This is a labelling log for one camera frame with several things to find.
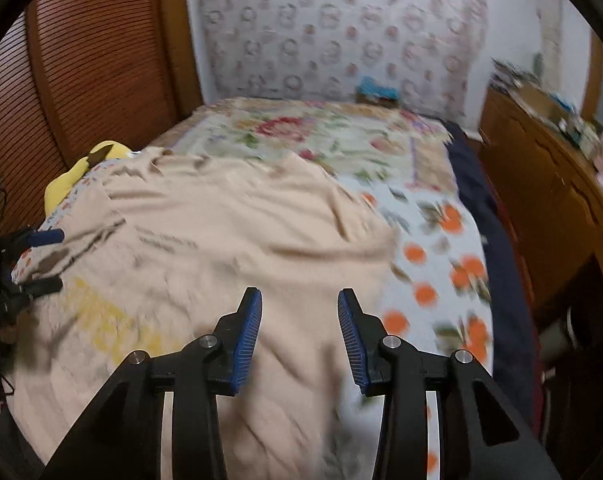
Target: wooden desk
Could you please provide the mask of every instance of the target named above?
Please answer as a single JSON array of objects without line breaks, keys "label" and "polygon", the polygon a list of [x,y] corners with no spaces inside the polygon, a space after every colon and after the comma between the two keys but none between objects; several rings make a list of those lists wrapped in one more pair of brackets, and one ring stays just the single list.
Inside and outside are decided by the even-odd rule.
[{"label": "wooden desk", "polygon": [[480,132],[479,156],[513,222],[537,325],[579,307],[592,318],[593,337],[603,337],[603,192],[595,169],[494,89]]}]

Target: yellow plush toy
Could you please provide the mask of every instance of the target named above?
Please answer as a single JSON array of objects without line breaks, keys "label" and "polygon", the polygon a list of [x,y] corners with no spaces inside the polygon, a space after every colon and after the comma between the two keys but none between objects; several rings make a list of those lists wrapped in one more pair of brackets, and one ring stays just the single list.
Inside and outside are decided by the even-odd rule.
[{"label": "yellow plush toy", "polygon": [[96,145],[88,156],[80,158],[76,164],[61,176],[48,184],[44,193],[43,203],[46,211],[46,216],[54,211],[59,203],[68,196],[73,186],[99,162],[112,158],[126,158],[130,156],[130,148],[115,142],[114,140],[104,140]]}]

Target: patterned curtain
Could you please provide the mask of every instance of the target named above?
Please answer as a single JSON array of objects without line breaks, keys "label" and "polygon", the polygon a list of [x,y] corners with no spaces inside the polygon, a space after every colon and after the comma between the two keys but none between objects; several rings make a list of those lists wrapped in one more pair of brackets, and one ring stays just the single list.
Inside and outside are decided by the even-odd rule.
[{"label": "patterned curtain", "polygon": [[200,0],[222,97],[352,100],[360,78],[463,117],[486,0]]}]

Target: metal screw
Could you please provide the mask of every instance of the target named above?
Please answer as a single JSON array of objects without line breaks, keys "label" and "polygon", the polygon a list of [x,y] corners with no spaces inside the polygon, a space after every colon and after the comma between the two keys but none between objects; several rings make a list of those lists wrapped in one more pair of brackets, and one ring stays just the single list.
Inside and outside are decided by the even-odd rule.
[{"label": "metal screw", "polygon": [[199,338],[199,344],[204,348],[212,348],[217,344],[218,339],[212,335],[203,335]]},{"label": "metal screw", "polygon": [[146,360],[146,353],[143,350],[135,350],[133,353],[128,355],[128,362],[134,365],[138,365]]},{"label": "metal screw", "polygon": [[401,345],[401,339],[399,339],[396,335],[387,335],[381,340],[381,342],[388,348],[397,348],[399,345]]},{"label": "metal screw", "polygon": [[473,360],[472,354],[468,350],[457,350],[455,352],[455,359],[460,363],[467,365]]}]

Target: dark blue mattress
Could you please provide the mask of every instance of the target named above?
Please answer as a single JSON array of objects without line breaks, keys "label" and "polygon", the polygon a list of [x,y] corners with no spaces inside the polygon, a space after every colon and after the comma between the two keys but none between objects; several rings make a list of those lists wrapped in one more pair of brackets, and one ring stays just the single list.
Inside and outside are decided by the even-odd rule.
[{"label": "dark blue mattress", "polygon": [[448,154],[459,198],[488,241],[484,246],[492,297],[495,358],[493,377],[531,428],[539,424],[537,335],[521,285],[510,238],[479,159],[458,124],[444,123],[453,136]]}]

